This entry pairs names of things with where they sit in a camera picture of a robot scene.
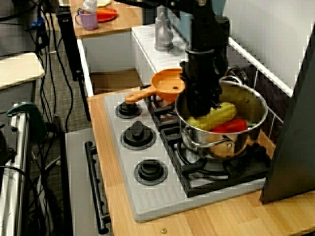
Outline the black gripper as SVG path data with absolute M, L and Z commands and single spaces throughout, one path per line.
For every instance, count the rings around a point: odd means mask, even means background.
M 188 51 L 188 61 L 181 63 L 182 80 L 185 82 L 187 108 L 193 117 L 204 115 L 202 101 L 205 101 L 206 111 L 221 107 L 219 96 L 220 72 L 216 66 L 217 53 L 215 51 Z

